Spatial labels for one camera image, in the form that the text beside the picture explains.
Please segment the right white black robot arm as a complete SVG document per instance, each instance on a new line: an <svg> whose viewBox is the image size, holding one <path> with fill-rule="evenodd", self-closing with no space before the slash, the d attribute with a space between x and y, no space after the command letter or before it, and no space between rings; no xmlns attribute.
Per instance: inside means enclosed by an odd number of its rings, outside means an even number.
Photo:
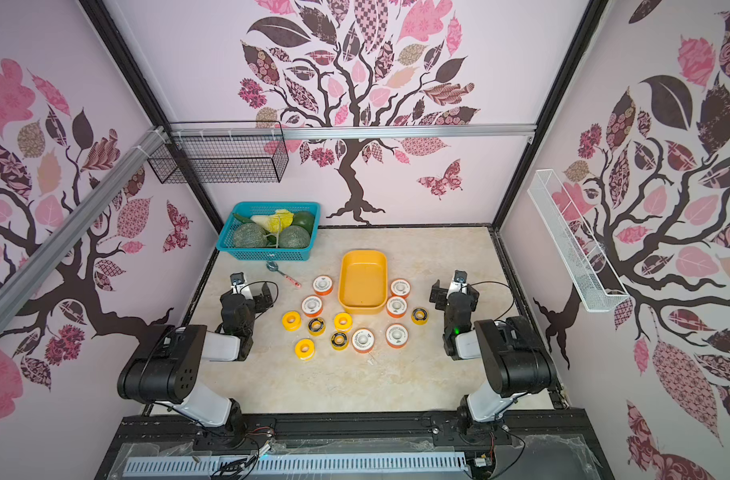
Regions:
<svg viewBox="0 0 730 480"><path fill-rule="evenodd" d="M455 361L482 361L486 379L462 398L457 409L458 428L498 422L521 398L553 389L557 371L551 355L530 320L523 316L474 320L479 291L463 271L450 286L439 281L429 301L443 313L443 347Z"/></svg>

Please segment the yellow plastic storage box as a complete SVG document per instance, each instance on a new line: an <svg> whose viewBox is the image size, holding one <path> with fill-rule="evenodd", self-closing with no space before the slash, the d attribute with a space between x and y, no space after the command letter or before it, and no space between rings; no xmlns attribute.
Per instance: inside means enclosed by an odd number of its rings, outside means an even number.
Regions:
<svg viewBox="0 0 730 480"><path fill-rule="evenodd" d="M351 315L380 313L389 298L387 256L378 250L352 250L342 258L338 300Z"/></svg>

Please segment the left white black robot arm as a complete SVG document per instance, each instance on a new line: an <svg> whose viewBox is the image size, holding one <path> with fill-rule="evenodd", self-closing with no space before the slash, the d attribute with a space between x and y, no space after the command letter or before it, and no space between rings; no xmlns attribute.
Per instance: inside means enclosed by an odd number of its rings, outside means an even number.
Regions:
<svg viewBox="0 0 730 480"><path fill-rule="evenodd" d="M244 281L234 274L222 294L221 323L157 326L143 340L121 371L117 392L126 400L166 407L205 429L243 436L246 424L239 403L198 380L204 362L245 361L254 345L255 323L279 298L274 282Z"/></svg>

